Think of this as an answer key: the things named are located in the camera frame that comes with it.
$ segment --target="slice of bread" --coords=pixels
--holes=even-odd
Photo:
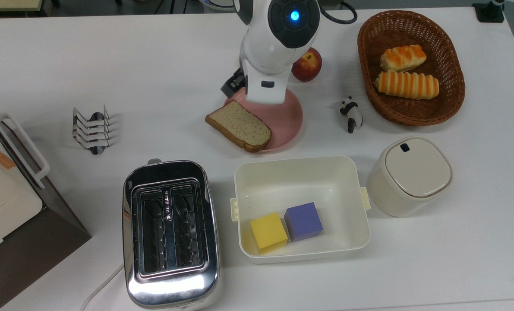
[[[263,150],[272,138],[270,128],[236,101],[208,114],[205,122],[247,152]]]

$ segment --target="brown basket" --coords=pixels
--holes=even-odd
[[[379,57],[387,49],[420,44],[428,57],[410,73],[432,75],[439,80],[439,95],[431,100],[411,100],[379,93],[372,85],[382,71]],[[426,16],[406,10],[389,10],[369,18],[359,31],[359,56],[366,94],[383,118],[406,126],[445,122],[462,106],[464,75],[452,41]]]

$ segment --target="small bin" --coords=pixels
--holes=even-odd
[[[411,136],[383,150],[366,187],[384,213],[403,217],[445,192],[453,177],[450,162],[437,146]]]
[[[338,256],[366,246],[370,239],[368,196],[348,157],[246,163],[237,168],[234,181],[232,220],[237,221],[241,251],[252,263]],[[249,222],[274,212],[284,215],[288,208],[310,202],[316,206],[322,232],[259,255]]]

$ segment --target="toy panda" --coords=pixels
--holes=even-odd
[[[347,116],[347,131],[352,133],[355,128],[359,128],[362,126],[362,122],[364,121],[362,118],[362,114],[359,111],[359,105],[354,101],[349,102],[351,100],[351,96],[349,96],[346,100],[342,100],[339,105],[341,109],[339,112],[344,116]]]

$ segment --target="apple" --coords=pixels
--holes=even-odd
[[[322,69],[322,57],[316,49],[310,48],[293,64],[292,73],[299,81],[308,82],[318,76],[320,69]]]

